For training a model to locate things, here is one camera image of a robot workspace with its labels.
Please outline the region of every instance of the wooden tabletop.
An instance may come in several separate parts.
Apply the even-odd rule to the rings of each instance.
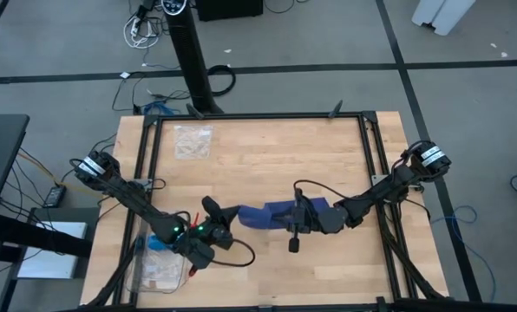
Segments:
[[[378,119],[386,155],[391,165],[407,147],[397,112],[379,112]],[[142,131],[142,117],[123,117],[118,129],[114,156],[121,175],[130,179]],[[210,156],[182,160],[174,157],[174,126],[213,126]],[[151,128],[144,174],[152,148]],[[373,157],[378,159],[374,138]],[[205,212],[201,199],[209,195],[221,206],[249,205],[262,208],[265,202],[292,200],[297,179],[313,179],[344,194],[360,194],[370,187],[370,177],[357,119],[301,120],[206,120],[167,121],[162,127],[156,178],[167,187],[155,191],[153,205],[163,211]],[[315,185],[301,185],[309,198],[338,200]],[[422,203],[419,193],[409,198]],[[110,199],[102,212],[115,205]],[[110,278],[121,249],[127,209],[118,207],[100,221],[93,245],[82,303],[95,297]],[[402,204],[402,226],[410,258],[434,288],[447,294],[446,283],[426,213],[410,203]],[[377,296],[391,301],[376,211],[355,229],[336,235],[301,235],[298,254],[287,251],[290,233],[285,230],[252,230],[238,220],[234,237],[247,242],[257,253],[246,268],[211,264],[171,295],[140,293],[142,308],[212,307],[249,305],[304,305],[375,302]],[[234,245],[229,251],[216,249],[216,259],[244,263],[250,255]],[[397,270],[406,293],[399,261]]]

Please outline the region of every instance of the black metal frame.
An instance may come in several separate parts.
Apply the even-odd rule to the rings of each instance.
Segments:
[[[328,118],[327,113],[275,113],[275,114],[213,114],[213,115],[205,115],[204,120],[261,120],[261,119],[326,119]],[[134,177],[139,179],[141,177],[143,162],[145,160],[146,147],[148,141],[148,134],[150,132],[150,127],[154,125],[154,143],[151,152],[150,165],[148,170],[148,178],[153,179],[156,171],[156,166],[158,162],[159,150],[160,150],[160,137],[162,133],[162,125],[165,121],[177,121],[177,120],[196,120],[198,119],[192,115],[176,115],[176,116],[145,116],[143,121],[143,129],[141,133],[141,142],[139,146],[139,153],[137,155],[137,162],[135,166],[135,174]],[[382,172],[381,174],[388,174],[389,168],[386,160],[385,150],[383,148],[382,135],[380,133],[380,127],[378,125],[376,112],[373,111],[363,111],[363,112],[347,112],[347,113],[338,113],[335,118],[356,118],[359,126],[359,131],[361,135],[361,141],[363,142],[363,150],[364,156],[366,158],[366,163],[369,172],[369,178],[373,175],[376,175],[376,168],[374,166],[374,159],[372,155],[372,151],[370,149],[370,139],[368,133],[367,122],[370,123],[370,129],[372,129],[374,141],[376,143],[376,152],[380,158]],[[387,227],[387,220],[384,216],[384,207],[383,205],[376,206],[376,212],[378,216],[378,223],[380,227],[380,231],[383,226]],[[392,219],[396,220],[394,223],[396,240],[399,245],[407,250],[407,244],[405,241],[405,236],[403,234],[403,229],[401,225],[401,221],[399,218],[396,218],[397,210],[395,206],[391,207]],[[121,246],[121,255],[120,259],[125,256],[129,245],[131,244],[131,237],[133,236],[134,231],[134,221],[135,215],[129,211],[128,218],[126,220],[126,227],[124,231],[122,246]],[[397,300],[402,298],[401,290],[397,278],[396,266],[393,258],[393,252],[391,248],[382,240],[384,257],[386,266],[388,268],[388,277],[389,277],[389,286],[391,290],[391,294],[393,300]],[[135,264],[135,269],[140,270],[141,265]],[[409,297],[417,298],[416,287],[413,283],[412,278],[406,270],[404,271],[405,279],[407,282],[407,288],[409,292]],[[121,303],[122,290],[124,288],[124,278],[121,279],[121,282],[118,284],[113,297],[113,304]],[[131,292],[129,296],[130,304],[136,306],[138,295],[136,292]],[[305,311],[305,310],[323,310],[323,311],[339,311],[345,309],[347,311],[365,311],[365,310],[378,310],[381,304],[385,304],[382,298],[378,298],[378,303],[372,304],[334,304],[334,305],[308,305],[308,306],[276,306],[275,309],[277,311]],[[175,309],[138,309],[140,311],[250,311],[262,309],[259,307],[220,307],[220,308],[175,308]]]

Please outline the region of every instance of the white cable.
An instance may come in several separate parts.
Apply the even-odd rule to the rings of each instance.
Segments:
[[[133,49],[148,49],[148,48],[154,46],[158,42],[158,40],[160,39],[158,34],[154,34],[153,33],[153,30],[152,30],[152,27],[151,27],[151,23],[149,21],[147,21],[147,35],[146,36],[141,36],[141,39],[137,39],[137,36],[133,36],[133,34],[131,34],[131,31],[128,30],[128,26],[130,26],[130,23],[132,23],[131,26],[133,28],[134,25],[137,23],[137,20],[136,20],[135,16],[132,16],[128,20],[128,22],[123,26],[123,40],[126,42],[126,44],[130,48],[133,48]],[[128,32],[131,35],[130,36],[131,42],[128,40],[128,36],[127,36]]]
[[[179,9],[179,10],[178,10],[178,12],[177,12],[177,13],[175,13],[175,14],[170,14],[170,13],[168,13],[169,11],[168,11],[168,10],[166,10],[166,6],[164,5],[164,0],[160,0],[160,3],[162,4],[162,9],[164,10],[164,12],[165,12],[166,14],[168,14],[168,15],[170,15],[170,16],[177,16],[177,15],[179,15],[179,13],[183,12],[183,10],[186,8],[187,0],[184,0],[184,1],[183,1],[183,4],[181,5],[181,9]]]

